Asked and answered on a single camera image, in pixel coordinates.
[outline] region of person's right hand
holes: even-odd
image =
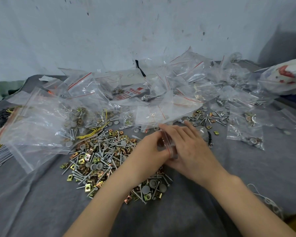
[[[200,132],[188,121],[184,123],[184,127],[159,124],[171,136],[178,152],[178,159],[168,160],[166,164],[209,189],[217,178],[229,174],[217,161]]]

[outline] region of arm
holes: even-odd
[[[245,237],[296,236],[245,186],[217,161],[198,130],[189,122],[186,127],[160,124],[176,144],[177,160],[167,165],[206,188]]]
[[[169,158],[167,150],[158,151],[160,131],[146,136],[126,161],[107,179],[64,237],[108,236],[129,192],[153,175]]]

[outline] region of forearm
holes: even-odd
[[[126,175],[119,169],[115,171],[64,236],[108,236],[118,211],[131,190],[128,183]]]
[[[245,237],[296,236],[236,176],[222,172],[208,188]]]

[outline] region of table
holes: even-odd
[[[40,77],[30,77],[23,90],[31,92],[42,85]],[[0,109],[12,105],[2,101]],[[264,127],[265,151],[227,140],[227,128],[218,123],[211,130],[220,133],[212,134],[212,150],[227,171],[245,184],[253,183],[286,214],[296,213],[296,130],[287,136],[277,128]],[[57,155],[28,175],[14,158],[0,167],[0,236],[64,234],[91,200],[83,190],[76,190],[74,182],[66,181],[67,175],[61,175],[59,166],[67,160],[67,155]],[[165,170],[174,182],[162,199],[146,205],[123,204],[111,236],[240,236],[204,188],[170,168]]]

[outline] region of hand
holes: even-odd
[[[168,150],[158,151],[157,149],[160,138],[160,131],[147,135],[118,168],[123,175],[128,176],[132,188],[152,176],[169,159]]]
[[[175,143],[178,159],[166,164],[199,185],[209,188],[221,174],[227,173],[217,161],[199,131],[185,121],[185,127],[159,124]]]

